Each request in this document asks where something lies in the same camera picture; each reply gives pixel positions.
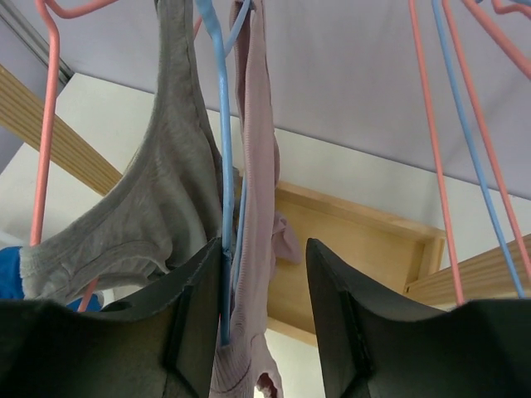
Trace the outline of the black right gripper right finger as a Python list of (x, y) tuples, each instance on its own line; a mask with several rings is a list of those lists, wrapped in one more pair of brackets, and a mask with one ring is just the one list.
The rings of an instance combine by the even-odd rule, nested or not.
[(527, 397), (530, 302), (449, 312), (406, 298), (316, 239), (306, 266), (327, 397)]

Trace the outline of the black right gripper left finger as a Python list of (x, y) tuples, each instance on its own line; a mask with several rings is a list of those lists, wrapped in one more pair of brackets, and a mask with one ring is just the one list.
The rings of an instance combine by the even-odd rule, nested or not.
[(98, 313), (2, 301), (4, 397), (206, 397), (219, 322), (221, 242)]

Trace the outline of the mauve tank top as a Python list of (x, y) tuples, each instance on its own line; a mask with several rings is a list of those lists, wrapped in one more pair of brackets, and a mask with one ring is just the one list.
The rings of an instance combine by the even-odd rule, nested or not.
[(267, 397), (283, 395), (280, 373), (266, 344), (268, 288), (277, 258), (299, 263), (302, 256), (294, 230), (275, 209), (280, 153), (265, 38), (265, 7), (256, 1), (234, 45), (246, 205), (231, 337), (214, 357), (212, 397), (252, 397), (255, 391)]

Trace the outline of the blue tank top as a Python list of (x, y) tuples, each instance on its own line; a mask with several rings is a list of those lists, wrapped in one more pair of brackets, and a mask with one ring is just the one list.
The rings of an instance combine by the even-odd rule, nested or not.
[[(20, 275), (20, 246), (1, 249), (1, 299), (23, 300), (22, 278)], [(67, 304), (69, 309), (78, 311), (82, 298)], [(98, 312), (102, 309), (98, 294), (92, 294), (85, 311)]]

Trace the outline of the light blue hanger with mauve top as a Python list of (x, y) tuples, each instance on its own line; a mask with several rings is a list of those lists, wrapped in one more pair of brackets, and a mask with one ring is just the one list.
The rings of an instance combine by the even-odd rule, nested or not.
[(235, 183), (231, 141), (231, 112), (229, 83), (227, 75), (227, 55), (230, 54), (250, 11), (251, 2), (244, 1), (236, 16), (236, 21), (228, 35), (223, 38), (221, 24), (211, 1), (197, 1), (197, 10), (203, 25), (211, 37), (217, 63), (218, 93), (220, 102), (220, 125), (222, 143), (222, 306), (220, 310), (220, 341), (223, 346), (230, 342), (231, 306), (235, 303), (235, 290), (240, 272), (243, 221), (245, 220), (246, 194), (240, 199), (239, 224), (234, 226)]

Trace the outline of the light blue hanger with striped top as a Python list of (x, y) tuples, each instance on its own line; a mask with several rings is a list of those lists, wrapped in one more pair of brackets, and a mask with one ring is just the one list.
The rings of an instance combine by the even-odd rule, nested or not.
[(478, 155), (476, 146), (474, 144), (474, 139), (472, 137), (472, 132), (470, 129), (470, 123), (465, 114), (463, 100), (460, 95), (456, 73), (455, 73), (453, 63), (451, 60), (450, 46), (446, 38), (445, 28), (443, 27), (444, 22), (447, 23), (447, 26), (450, 30), (451, 39), (454, 45), (454, 51), (455, 51), (455, 54), (457, 55), (458, 63), (460, 65), (460, 71), (461, 71), (463, 80), (465, 82), (465, 87), (467, 89), (467, 92), (470, 98), (472, 109), (474, 110), (474, 113), (475, 113), (476, 122), (478, 124), (480, 134), (481, 134), (481, 137), (485, 145), (485, 149), (486, 149), (489, 161), (490, 161), (490, 166), (492, 168), (492, 171), (494, 172), (495, 180), (498, 183), (499, 193), (501, 195), (502, 202), (504, 204), (506, 216), (509, 219), (509, 224), (513, 231), (513, 235), (514, 235), (514, 238), (517, 243), (517, 247), (520, 252), (520, 257), (522, 258), (522, 261), (524, 262), (524, 267), (526, 269), (526, 272), (529, 273), (530, 272), (530, 260), (529, 260), (528, 252), (525, 249), (524, 238), (519, 229), (519, 225), (516, 220), (513, 207), (510, 203), (509, 194), (507, 193), (507, 189), (504, 184), (504, 179), (501, 174), (501, 170), (499, 168), (499, 163), (494, 154), (494, 147), (490, 141), (490, 136), (488, 134), (488, 130), (486, 127), (485, 118), (482, 114), (482, 111), (480, 110), (479, 100), (477, 99), (475, 88), (472, 83), (472, 79), (470, 77), (470, 72), (468, 71), (468, 66), (466, 65), (465, 57), (461, 49), (461, 44), (459, 43), (459, 40), (458, 40), (457, 28), (455, 27), (455, 23), (451, 20), (450, 6), (448, 5), (447, 1), (433, 1), (431, 3), (431, 6), (432, 6), (432, 11), (434, 13), (435, 21), (436, 21), (437, 33), (440, 39), (441, 50), (442, 50), (444, 62), (446, 65), (446, 72), (448, 74), (448, 78), (449, 78), (449, 82), (451, 86), (451, 92), (452, 92), (452, 95), (455, 101), (456, 111), (457, 111), (460, 125), (462, 128), (464, 137), (465, 137), (465, 142), (466, 142), (466, 145), (470, 153), (470, 158), (471, 158), (474, 170), (475, 170), (475, 174), (480, 184), (480, 190), (481, 190), (484, 202), (485, 202), (486, 210), (490, 218), (490, 223), (493, 226), (494, 234), (499, 242), (499, 247), (501, 249), (505, 263), (507, 265), (509, 275), (511, 278), (511, 282), (513, 283), (513, 286), (515, 289), (515, 293), (517, 294), (518, 298), (524, 299), (526, 297), (526, 293), (524, 292), (524, 285), (522, 283), (521, 278), (518, 276), (518, 271), (516, 269), (514, 259), (509, 253), (509, 246), (507, 242), (505, 241), (504, 233), (499, 223), (499, 218), (494, 208), (492, 197), (489, 193), (489, 188), (487, 187), (485, 173), (481, 166), (479, 155)]

